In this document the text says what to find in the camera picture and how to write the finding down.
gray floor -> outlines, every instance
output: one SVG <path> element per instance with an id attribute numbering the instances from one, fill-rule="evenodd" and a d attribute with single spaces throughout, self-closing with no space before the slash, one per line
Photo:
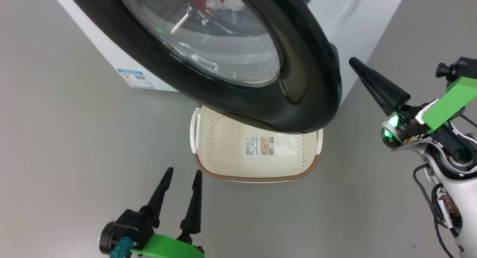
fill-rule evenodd
<path id="1" fill-rule="evenodd" d="M 413 104 L 440 97 L 436 65 L 477 57 L 475 1 L 403 0 L 368 64 Z M 2 256 L 104 257 L 102 227 L 146 203 L 169 166 L 158 232 L 178 236 L 196 170 L 187 133 L 195 105 L 129 88 L 56 0 L 0 0 Z M 477 106 L 467 114 L 476 119 Z M 388 152 L 384 119 L 358 83 L 325 129 L 310 176 L 271 185 L 205 178 L 195 243 L 212 258 L 444 257 L 412 180 L 419 158 Z"/>

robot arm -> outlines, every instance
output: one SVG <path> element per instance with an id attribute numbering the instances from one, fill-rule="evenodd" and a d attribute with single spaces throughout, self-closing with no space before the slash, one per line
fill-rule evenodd
<path id="1" fill-rule="evenodd" d="M 477 258 L 477 133 L 462 134 L 452 124 L 477 97 L 477 60 L 461 57 L 449 67 L 439 64 L 436 77 L 446 77 L 447 93 L 420 106 L 407 105 L 411 98 L 407 92 L 357 58 L 351 58 L 350 65 L 383 112 L 395 114 L 382 124 L 385 145 L 392 151 L 414 151 L 423 159 L 424 165 L 414 170 L 414 180 L 433 213 L 444 251 L 452 257 L 439 224 L 454 236 L 460 257 Z M 421 169 L 433 187 L 430 198 L 416 178 Z"/>
<path id="2" fill-rule="evenodd" d="M 109 222 L 99 237 L 99 249 L 110 258 L 138 256 L 159 258 L 204 258 L 201 246 L 192 245 L 191 234 L 200 232 L 202 209 L 202 173 L 196 172 L 192 198 L 177 238 L 154 234 L 160 225 L 159 214 L 165 192 L 171 184 L 173 168 L 168 168 L 147 205 L 139 211 L 127 209 L 115 222 Z"/>

washing machine door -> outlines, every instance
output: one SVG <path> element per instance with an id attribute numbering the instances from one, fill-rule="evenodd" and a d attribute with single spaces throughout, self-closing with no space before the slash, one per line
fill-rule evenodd
<path id="1" fill-rule="evenodd" d="M 307 133 L 330 122 L 341 79 L 306 0 L 75 0 L 170 86 L 232 119 Z"/>

basket handle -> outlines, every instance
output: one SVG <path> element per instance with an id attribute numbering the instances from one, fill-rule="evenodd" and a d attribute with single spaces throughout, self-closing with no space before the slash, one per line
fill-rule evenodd
<path id="1" fill-rule="evenodd" d="M 323 147 L 323 129 L 320 129 L 317 133 L 317 146 L 316 146 L 316 154 L 320 154 L 322 152 Z"/>
<path id="2" fill-rule="evenodd" d="M 189 130 L 189 139 L 190 139 L 190 149 L 192 153 L 197 153 L 199 148 L 199 127 L 200 127 L 200 108 L 197 107 L 194 113 L 192 114 L 192 119 L 190 120 L 190 130 Z"/>

blue connector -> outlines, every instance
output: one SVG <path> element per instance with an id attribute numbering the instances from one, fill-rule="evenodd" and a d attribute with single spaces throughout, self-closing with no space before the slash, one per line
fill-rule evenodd
<path id="1" fill-rule="evenodd" d="M 129 254 L 133 248 L 133 241 L 131 238 L 123 237 L 116 245 L 116 247 L 109 253 L 109 258 L 124 258 Z"/>

